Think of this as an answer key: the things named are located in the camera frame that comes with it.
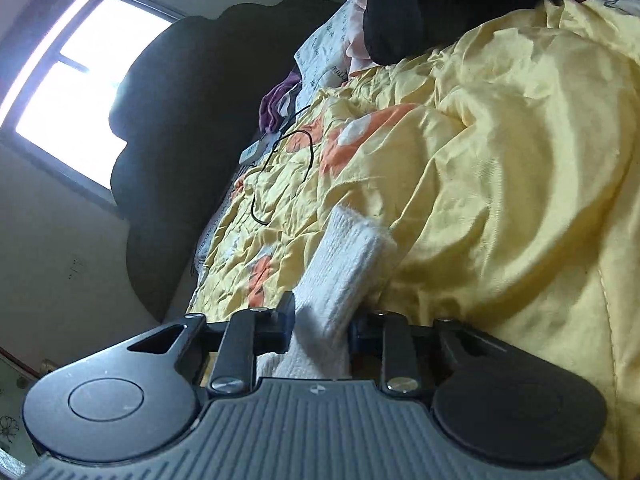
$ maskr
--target fuzzy white fabric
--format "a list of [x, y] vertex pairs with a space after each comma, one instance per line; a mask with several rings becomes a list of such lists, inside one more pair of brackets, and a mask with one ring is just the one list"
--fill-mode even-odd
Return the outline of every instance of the fuzzy white fabric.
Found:
[[350, 376], [347, 327], [396, 250], [389, 233], [336, 206], [322, 241], [294, 288], [296, 324], [289, 351], [266, 354], [258, 377], [344, 379]]

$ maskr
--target window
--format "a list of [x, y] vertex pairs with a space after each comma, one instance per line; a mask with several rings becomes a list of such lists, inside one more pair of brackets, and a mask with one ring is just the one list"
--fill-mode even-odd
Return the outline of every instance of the window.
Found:
[[76, 0], [0, 104], [3, 133], [113, 200], [111, 171], [126, 145], [108, 123], [116, 90], [144, 48], [177, 18], [139, 0]]

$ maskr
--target purple cloth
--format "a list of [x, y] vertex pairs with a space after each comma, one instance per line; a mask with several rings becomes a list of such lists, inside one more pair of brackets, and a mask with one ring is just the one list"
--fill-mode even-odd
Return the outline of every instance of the purple cloth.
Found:
[[289, 90], [302, 80], [299, 73], [291, 71], [287, 78], [275, 86], [260, 102], [258, 127], [264, 134], [276, 132], [284, 118], [278, 113], [278, 104]]

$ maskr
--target window pane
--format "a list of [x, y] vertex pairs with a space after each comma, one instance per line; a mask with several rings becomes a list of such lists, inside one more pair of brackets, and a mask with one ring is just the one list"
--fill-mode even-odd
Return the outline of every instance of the window pane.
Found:
[[62, 55], [114, 83], [171, 23], [121, 0], [104, 0], [62, 48]]
[[126, 142], [109, 128], [115, 88], [56, 63], [27, 105], [16, 131], [66, 165], [111, 189], [111, 170]]

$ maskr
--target yellow blanket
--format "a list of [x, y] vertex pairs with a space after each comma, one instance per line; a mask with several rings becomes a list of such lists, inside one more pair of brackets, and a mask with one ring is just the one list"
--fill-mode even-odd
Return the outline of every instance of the yellow blanket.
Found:
[[275, 306], [331, 209], [354, 208], [399, 247], [381, 308], [468, 320], [590, 380], [609, 410], [594, 460], [633, 478], [639, 62], [640, 18], [565, 0], [318, 92], [296, 125], [308, 135], [236, 184], [192, 310]]

